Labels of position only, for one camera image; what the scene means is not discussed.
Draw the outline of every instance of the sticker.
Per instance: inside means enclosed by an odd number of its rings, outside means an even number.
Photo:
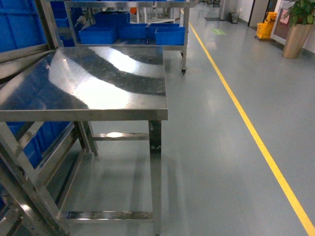
[[[226,35],[226,33],[224,33],[221,29],[212,29],[212,32],[216,35]]]

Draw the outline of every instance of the metal frame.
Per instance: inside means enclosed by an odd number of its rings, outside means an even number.
[[[27,122],[21,130],[25,134],[16,137],[11,133],[6,123],[0,122],[0,183],[14,198],[31,223],[31,228],[41,236],[65,236],[69,234],[67,222],[102,222],[104,220],[140,220],[154,224],[154,234],[161,231],[161,120],[149,120],[149,133],[131,134],[96,134],[92,132],[91,125],[87,121],[78,121],[68,126],[62,134],[56,147],[47,154],[42,163],[34,169],[23,152],[26,143],[24,137],[30,134],[31,138],[40,128],[42,122]],[[79,137],[82,150],[74,164],[65,188],[56,205],[46,189],[46,185],[63,162],[67,151]],[[146,211],[100,211],[100,212],[63,212],[62,207],[69,194],[71,185],[80,167],[82,158],[93,151],[97,154],[95,141],[111,140],[149,140],[150,165],[152,185],[153,212]]]
[[[67,17],[69,19],[69,25],[71,30],[71,35],[75,46],[93,46],[93,45],[82,45],[79,44],[76,38],[73,23],[71,21],[71,7],[90,7],[90,8],[102,8],[102,7],[164,7],[164,8],[184,8],[184,23],[185,27],[185,40],[182,46],[170,46],[165,45],[164,50],[170,51],[181,51],[182,60],[182,73],[186,73],[186,58],[187,58],[187,43],[188,43],[188,27],[189,27],[189,8],[195,7],[198,4],[198,0],[186,0],[184,2],[180,1],[65,1],[65,9],[67,12]],[[153,46],[156,44],[129,44],[127,41],[117,42],[114,45],[123,44],[124,46]]]

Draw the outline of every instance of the blue plastic bin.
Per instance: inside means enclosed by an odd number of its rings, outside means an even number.
[[[185,27],[156,29],[156,43],[158,45],[183,45]]]
[[[54,9],[53,13],[57,27],[69,27],[67,13],[64,9]]]
[[[148,26],[147,37],[148,37],[148,39],[155,39],[156,38],[155,32],[157,29],[159,29],[159,28],[173,28],[173,27],[179,27],[179,24],[173,24],[173,23],[150,24]]]
[[[147,24],[128,24],[118,27],[118,35],[121,39],[145,39],[147,38]]]
[[[52,123],[45,122],[36,135],[39,149],[43,153],[47,150],[47,148],[54,142],[55,134],[53,131]]]
[[[79,31],[82,44],[113,44],[117,39],[117,28],[90,26]]]
[[[32,0],[0,0],[0,53],[46,43]]]
[[[69,121],[52,122],[55,137],[57,138],[69,124]]]
[[[31,165],[36,168],[42,159],[36,137],[32,138],[29,144],[24,148],[24,153],[28,157]]]
[[[4,206],[4,202],[0,199],[0,210],[2,209],[3,206]]]
[[[15,135],[24,122],[7,122],[11,132]],[[31,165],[36,168],[42,159],[41,151],[39,149],[39,143],[37,140],[37,135],[31,139],[29,144],[24,148],[24,153],[30,160]]]
[[[51,1],[51,8],[54,9],[65,9],[65,5],[63,1]]]
[[[94,15],[97,26],[116,27],[130,23],[130,13],[127,11],[103,11]]]

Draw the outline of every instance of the lower shelf bar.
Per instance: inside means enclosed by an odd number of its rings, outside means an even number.
[[[128,140],[149,140],[148,133],[118,133],[94,134],[94,141],[128,141]]]
[[[77,223],[102,222],[104,220],[143,220],[152,223],[152,212],[147,211],[69,211],[61,212],[60,220],[71,220]]]

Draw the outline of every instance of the floor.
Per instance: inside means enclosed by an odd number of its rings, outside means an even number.
[[[254,38],[242,24],[191,25],[309,219],[315,223],[315,67]],[[226,35],[215,35],[221,29]],[[165,52],[169,120],[162,124],[163,236],[306,236],[240,113],[189,29],[188,69]],[[94,122],[97,132],[146,132],[147,123]],[[65,210],[151,210],[146,141],[99,143],[82,163]],[[72,236],[148,236],[152,224],[76,224]]]

